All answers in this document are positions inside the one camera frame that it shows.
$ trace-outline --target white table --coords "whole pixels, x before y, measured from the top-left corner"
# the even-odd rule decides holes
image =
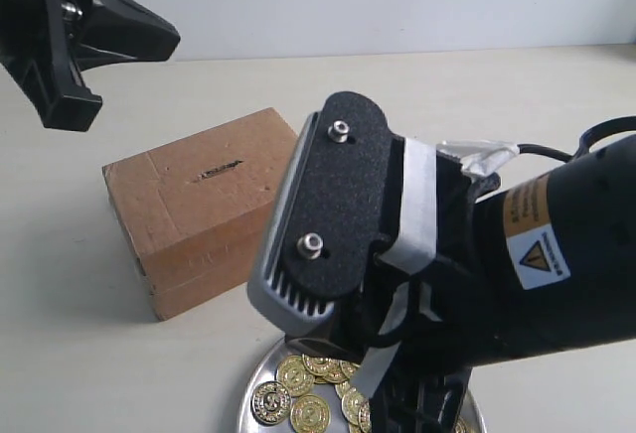
[[[572,150],[636,112],[636,48],[130,65],[88,72],[105,107],[86,134],[47,131],[0,73],[0,431],[230,433],[251,367],[279,337],[242,288],[157,323],[100,167],[274,106],[299,129],[352,89],[426,142]],[[522,157],[505,185],[553,166]],[[477,368],[491,433],[629,431],[636,344]]]

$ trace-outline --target white wall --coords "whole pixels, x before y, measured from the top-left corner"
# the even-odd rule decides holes
[[[183,36],[179,59],[626,43],[636,0],[137,0]]]

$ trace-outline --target black cable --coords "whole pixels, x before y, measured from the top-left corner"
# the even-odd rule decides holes
[[[594,125],[581,135],[578,141],[578,150],[576,150],[573,159],[587,155],[592,145],[600,142],[604,138],[634,130],[636,130],[636,117],[633,116],[613,118]]]
[[[519,153],[532,153],[533,155],[541,155],[543,157],[553,158],[560,162],[567,163],[572,160],[572,156],[568,153],[561,152],[556,148],[544,147],[543,145],[535,145],[534,143],[521,143]]]

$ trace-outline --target gold coin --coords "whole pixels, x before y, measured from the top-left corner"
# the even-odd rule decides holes
[[[349,423],[358,425],[358,412],[365,401],[367,398],[353,386],[342,397],[342,414],[345,415]]]
[[[296,433],[324,433],[331,421],[329,405],[316,395],[301,396],[291,407],[290,420]]]
[[[336,383],[334,386],[336,387],[338,398],[342,399],[342,397],[345,396],[345,393],[349,391],[349,388],[351,388],[351,383],[345,380],[342,383]]]
[[[333,359],[326,357],[309,357],[303,354],[302,362],[309,373],[316,376],[325,376],[334,363],[338,363]]]
[[[325,380],[329,383],[342,383],[347,380],[347,377],[343,374],[342,369],[340,368],[340,364],[335,362],[332,363],[325,374]]]
[[[276,381],[285,385],[291,396],[301,396],[313,388],[314,375],[307,371],[301,356],[291,356],[278,366]]]
[[[251,412],[259,423],[277,425],[289,416],[291,395],[282,383],[266,381],[251,395]]]
[[[350,361],[340,361],[340,368],[342,373],[349,379],[354,376],[354,373],[358,369],[358,365],[351,363]]]
[[[455,423],[455,433],[473,433],[473,430],[463,418],[459,418]]]
[[[365,401],[358,412],[358,424],[362,433],[371,433],[371,406],[369,400]]]

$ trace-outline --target orange label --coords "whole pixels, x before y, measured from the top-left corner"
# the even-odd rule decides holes
[[[548,212],[548,175],[513,188],[504,200],[506,237],[550,224]]]

